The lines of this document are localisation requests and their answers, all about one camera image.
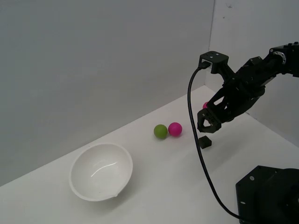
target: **pink ball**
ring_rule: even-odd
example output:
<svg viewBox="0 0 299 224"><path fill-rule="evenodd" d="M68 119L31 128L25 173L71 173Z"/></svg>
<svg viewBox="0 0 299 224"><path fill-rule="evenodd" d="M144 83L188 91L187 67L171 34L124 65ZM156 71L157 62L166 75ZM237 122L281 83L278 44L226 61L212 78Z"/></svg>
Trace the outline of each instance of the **pink ball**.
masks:
<svg viewBox="0 0 299 224"><path fill-rule="evenodd" d="M169 134L174 137L178 137L182 133L182 130L182 126L177 122L171 123L168 127Z"/></svg>
<svg viewBox="0 0 299 224"><path fill-rule="evenodd" d="M206 106L207 103L208 103L208 102L205 102L205 103L203 104L202 109L207 108L207 106Z"/></svg>

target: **small black block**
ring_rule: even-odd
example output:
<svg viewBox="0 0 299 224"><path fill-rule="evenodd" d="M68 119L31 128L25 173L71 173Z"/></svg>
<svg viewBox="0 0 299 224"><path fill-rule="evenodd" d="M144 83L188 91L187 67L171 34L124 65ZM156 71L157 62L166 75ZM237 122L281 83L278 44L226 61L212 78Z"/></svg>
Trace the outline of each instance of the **small black block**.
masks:
<svg viewBox="0 0 299 224"><path fill-rule="evenodd" d="M200 148L204 149L212 145L212 141L207 137L203 136L198 139Z"/></svg>

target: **white bowl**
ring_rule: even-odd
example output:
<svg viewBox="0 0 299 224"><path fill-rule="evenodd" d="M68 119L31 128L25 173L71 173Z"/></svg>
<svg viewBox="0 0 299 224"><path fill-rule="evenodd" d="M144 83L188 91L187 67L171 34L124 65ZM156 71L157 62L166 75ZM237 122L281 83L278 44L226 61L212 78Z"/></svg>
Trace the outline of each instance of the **white bowl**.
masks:
<svg viewBox="0 0 299 224"><path fill-rule="evenodd" d="M116 197L132 175L133 163L127 150L116 144L102 143L85 150L71 167L72 191L87 201Z"/></svg>

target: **white wall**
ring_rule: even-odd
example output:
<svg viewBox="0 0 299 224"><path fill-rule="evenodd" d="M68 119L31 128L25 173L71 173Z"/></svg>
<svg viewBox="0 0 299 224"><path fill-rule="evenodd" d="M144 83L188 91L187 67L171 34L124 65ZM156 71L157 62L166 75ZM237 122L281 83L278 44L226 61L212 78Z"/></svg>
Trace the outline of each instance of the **white wall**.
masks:
<svg viewBox="0 0 299 224"><path fill-rule="evenodd" d="M299 41L297 0L216 0L210 50L229 56L236 72L251 57L265 57L271 47ZM220 75L207 74L214 91ZM249 114L299 146L299 78L278 75Z"/></svg>
<svg viewBox="0 0 299 224"><path fill-rule="evenodd" d="M0 185L186 94L213 6L0 1Z"/></svg>

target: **white table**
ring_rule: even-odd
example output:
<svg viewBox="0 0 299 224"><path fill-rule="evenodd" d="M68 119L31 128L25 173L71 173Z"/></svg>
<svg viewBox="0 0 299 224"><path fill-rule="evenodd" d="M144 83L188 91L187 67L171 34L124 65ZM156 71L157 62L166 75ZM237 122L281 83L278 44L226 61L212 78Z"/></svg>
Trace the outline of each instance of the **white table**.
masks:
<svg viewBox="0 0 299 224"><path fill-rule="evenodd" d="M194 115L213 91L192 92ZM157 140L156 124L179 122L183 135ZM204 157L223 202L237 212L235 184L257 165L299 168L299 149L247 114L208 136ZM1 224L237 224L217 204L195 148L186 96L95 142L123 145L133 174L118 197L86 202L68 184L71 163L83 146L0 187Z"/></svg>

